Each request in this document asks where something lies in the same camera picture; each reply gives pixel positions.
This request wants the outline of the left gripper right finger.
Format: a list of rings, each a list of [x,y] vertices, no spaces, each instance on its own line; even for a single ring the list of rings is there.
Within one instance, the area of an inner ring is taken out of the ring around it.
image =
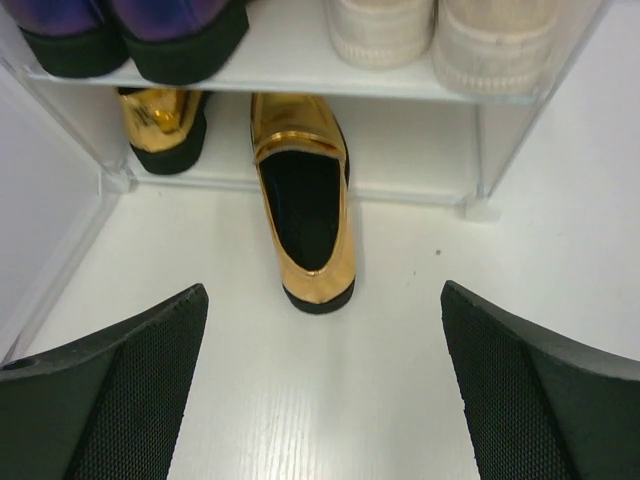
[[[636,479],[639,363],[441,292],[448,352],[483,479]]]

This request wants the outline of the beige sneaker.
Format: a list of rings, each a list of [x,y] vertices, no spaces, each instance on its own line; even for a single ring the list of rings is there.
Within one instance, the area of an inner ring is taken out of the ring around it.
[[[364,69],[392,69],[417,60],[433,37],[435,3],[426,0],[324,3],[337,54]]]
[[[533,92],[549,63],[560,11],[557,1],[440,1],[436,77],[470,95]]]

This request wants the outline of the gold pointed shoe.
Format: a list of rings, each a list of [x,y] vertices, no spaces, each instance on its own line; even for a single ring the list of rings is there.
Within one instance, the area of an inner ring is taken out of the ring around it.
[[[335,312],[351,299],[357,271],[340,125],[320,96],[256,92],[250,129],[284,292],[305,313]]]
[[[210,94],[176,88],[116,89],[130,147],[149,173],[172,176],[199,160]]]

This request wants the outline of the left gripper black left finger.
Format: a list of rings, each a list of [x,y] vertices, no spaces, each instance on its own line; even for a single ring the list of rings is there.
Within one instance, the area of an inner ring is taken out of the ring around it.
[[[166,478],[208,306],[205,287],[195,284],[2,366],[2,478]]]

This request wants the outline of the purple loafer shoe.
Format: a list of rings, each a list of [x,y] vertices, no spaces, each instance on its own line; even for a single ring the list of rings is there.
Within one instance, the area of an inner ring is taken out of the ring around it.
[[[140,75],[162,85],[210,78],[249,30],[244,1],[122,0],[109,6]]]
[[[107,75],[129,59],[108,3],[17,0],[2,3],[42,68],[57,77]]]

